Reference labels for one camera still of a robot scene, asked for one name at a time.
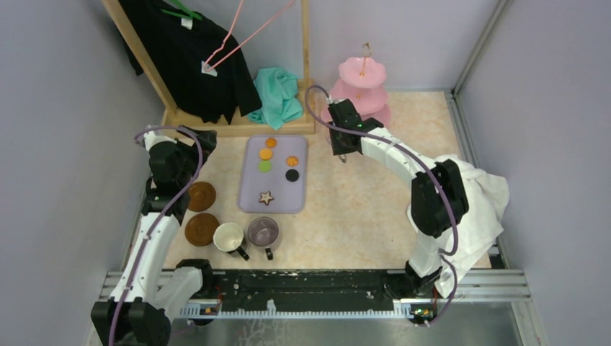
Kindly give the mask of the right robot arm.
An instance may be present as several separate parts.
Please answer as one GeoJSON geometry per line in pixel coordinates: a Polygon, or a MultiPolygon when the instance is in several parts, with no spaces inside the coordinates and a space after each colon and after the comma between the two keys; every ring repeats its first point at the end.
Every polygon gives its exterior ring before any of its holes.
{"type": "Polygon", "coordinates": [[[409,185],[406,215],[416,231],[416,248],[406,263],[406,289],[424,297],[440,282],[442,261],[458,252],[458,225],[470,208],[457,162],[414,151],[375,118],[363,119],[349,99],[329,99],[327,110],[334,155],[358,152],[409,185]]]}

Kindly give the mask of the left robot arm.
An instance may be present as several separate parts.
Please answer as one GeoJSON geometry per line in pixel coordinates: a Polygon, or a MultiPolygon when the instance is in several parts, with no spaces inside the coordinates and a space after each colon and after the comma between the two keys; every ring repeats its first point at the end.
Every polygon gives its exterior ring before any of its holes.
{"type": "Polygon", "coordinates": [[[206,259],[184,260],[165,285],[159,281],[189,205],[187,191],[215,150],[217,133],[184,125],[149,126],[134,141],[148,152],[151,170],[140,228],[117,285],[106,301],[93,305],[91,319],[102,345],[167,345],[171,324],[188,300],[193,295],[207,298],[216,288],[206,259]],[[194,142],[166,136],[165,129],[194,142]]]}

